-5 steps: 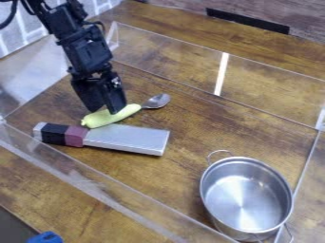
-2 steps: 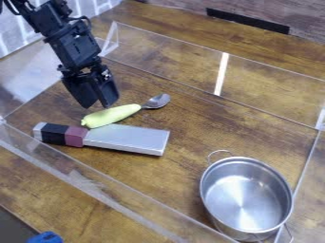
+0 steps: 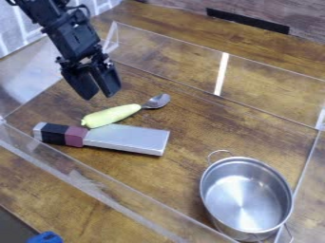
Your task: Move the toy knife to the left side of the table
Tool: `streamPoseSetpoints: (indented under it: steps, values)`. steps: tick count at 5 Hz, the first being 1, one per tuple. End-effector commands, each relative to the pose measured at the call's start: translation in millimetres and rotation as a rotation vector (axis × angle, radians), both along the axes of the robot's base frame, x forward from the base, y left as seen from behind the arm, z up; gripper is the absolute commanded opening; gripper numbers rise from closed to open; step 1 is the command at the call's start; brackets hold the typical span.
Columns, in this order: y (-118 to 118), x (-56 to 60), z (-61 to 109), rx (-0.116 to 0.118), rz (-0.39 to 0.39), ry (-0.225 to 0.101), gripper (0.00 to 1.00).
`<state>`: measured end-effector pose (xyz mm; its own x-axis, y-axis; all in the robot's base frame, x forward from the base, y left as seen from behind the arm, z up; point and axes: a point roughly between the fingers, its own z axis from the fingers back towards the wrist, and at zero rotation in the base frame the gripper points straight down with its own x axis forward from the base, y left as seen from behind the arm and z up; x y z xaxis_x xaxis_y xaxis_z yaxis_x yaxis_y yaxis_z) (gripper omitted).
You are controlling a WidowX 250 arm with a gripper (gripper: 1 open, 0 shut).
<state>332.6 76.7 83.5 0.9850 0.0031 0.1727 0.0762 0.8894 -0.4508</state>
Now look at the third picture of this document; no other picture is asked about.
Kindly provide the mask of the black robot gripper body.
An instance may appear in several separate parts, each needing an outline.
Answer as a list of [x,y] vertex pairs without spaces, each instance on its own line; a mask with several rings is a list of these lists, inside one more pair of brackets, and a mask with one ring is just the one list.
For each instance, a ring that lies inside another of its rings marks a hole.
[[38,24],[61,54],[56,59],[61,73],[107,74],[111,71],[112,65],[105,63],[108,55],[101,51],[87,13],[80,9],[41,9]]

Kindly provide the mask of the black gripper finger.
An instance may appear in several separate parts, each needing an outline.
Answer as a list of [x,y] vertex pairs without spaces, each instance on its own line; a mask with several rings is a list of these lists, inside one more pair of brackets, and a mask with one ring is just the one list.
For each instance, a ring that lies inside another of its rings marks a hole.
[[61,75],[79,96],[88,101],[99,91],[89,69],[64,69]]
[[95,64],[91,68],[91,75],[104,96],[111,97],[120,90],[120,79],[113,64]]

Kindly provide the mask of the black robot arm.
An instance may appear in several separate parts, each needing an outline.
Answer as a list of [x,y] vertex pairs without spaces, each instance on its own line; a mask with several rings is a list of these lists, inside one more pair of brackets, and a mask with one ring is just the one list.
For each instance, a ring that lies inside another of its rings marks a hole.
[[69,6],[69,0],[5,0],[18,7],[60,52],[56,62],[61,75],[84,100],[99,91],[111,97],[120,89],[120,79],[103,52],[99,35],[89,22],[88,7]]

